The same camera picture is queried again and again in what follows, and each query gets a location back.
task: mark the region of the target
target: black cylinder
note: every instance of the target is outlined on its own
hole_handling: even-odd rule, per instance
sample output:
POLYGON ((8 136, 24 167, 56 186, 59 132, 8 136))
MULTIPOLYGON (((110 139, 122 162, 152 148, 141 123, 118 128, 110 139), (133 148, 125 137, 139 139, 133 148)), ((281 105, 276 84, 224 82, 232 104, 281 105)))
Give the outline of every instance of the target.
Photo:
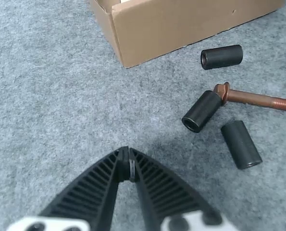
POLYGON ((221 128, 221 131, 237 168, 245 169, 262 162, 243 121, 228 123, 221 128))
POLYGON ((191 131, 200 132, 221 105, 221 97, 207 90, 182 118, 182 123, 191 131))
POLYGON ((240 45, 203 50, 200 55, 201 66, 205 70, 237 65, 242 59, 243 51, 240 45))

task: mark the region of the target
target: bolt hole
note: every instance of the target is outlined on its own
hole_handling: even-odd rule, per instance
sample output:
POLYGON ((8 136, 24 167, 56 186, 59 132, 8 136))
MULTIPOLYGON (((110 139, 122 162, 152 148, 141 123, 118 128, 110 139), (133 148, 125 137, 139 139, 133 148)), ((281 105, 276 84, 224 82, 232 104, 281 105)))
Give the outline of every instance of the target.
POLYGON ((35 223, 32 224, 30 227, 27 228, 26 231, 44 231, 45 225, 42 223, 35 223))
POLYGON ((77 227, 71 227, 69 229, 66 229, 65 231, 81 231, 81 230, 77 227))
POLYGON ((201 64, 205 66, 207 64, 207 56, 205 53, 201 55, 201 64))
POLYGON ((191 120, 189 118, 183 118, 182 122, 189 130, 191 130, 193 132, 199 132, 199 126, 193 120, 191 120))

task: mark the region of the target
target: cardboard box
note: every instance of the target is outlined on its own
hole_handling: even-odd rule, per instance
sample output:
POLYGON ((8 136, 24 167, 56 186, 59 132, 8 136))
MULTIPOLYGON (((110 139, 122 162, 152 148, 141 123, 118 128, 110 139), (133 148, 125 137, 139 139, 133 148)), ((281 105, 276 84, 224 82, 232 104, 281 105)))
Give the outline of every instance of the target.
POLYGON ((282 7, 285 0, 90 0, 125 67, 141 64, 282 7))

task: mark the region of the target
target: bolt shaft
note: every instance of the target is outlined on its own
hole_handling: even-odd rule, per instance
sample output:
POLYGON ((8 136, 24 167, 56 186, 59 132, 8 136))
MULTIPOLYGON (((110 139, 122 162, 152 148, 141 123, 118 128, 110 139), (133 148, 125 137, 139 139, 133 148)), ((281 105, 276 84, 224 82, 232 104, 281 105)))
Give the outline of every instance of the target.
POLYGON ((286 99, 238 90, 231 90, 229 83, 225 83, 224 85, 218 84, 215 87, 214 91, 222 97, 224 103, 226 101, 236 103, 248 103, 256 106, 269 107, 286 111, 286 99))

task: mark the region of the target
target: screw hole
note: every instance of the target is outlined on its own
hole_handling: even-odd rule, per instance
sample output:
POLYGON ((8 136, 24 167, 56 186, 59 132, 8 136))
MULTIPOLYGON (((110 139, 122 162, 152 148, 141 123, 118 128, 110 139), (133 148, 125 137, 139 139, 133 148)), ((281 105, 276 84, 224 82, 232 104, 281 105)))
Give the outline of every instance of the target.
POLYGON ((77 227, 71 227, 71 228, 66 229, 65 231, 81 231, 81 230, 77 227))
POLYGON ((35 223, 32 224, 30 227, 27 228, 26 231, 44 231, 45 225, 42 223, 35 223))

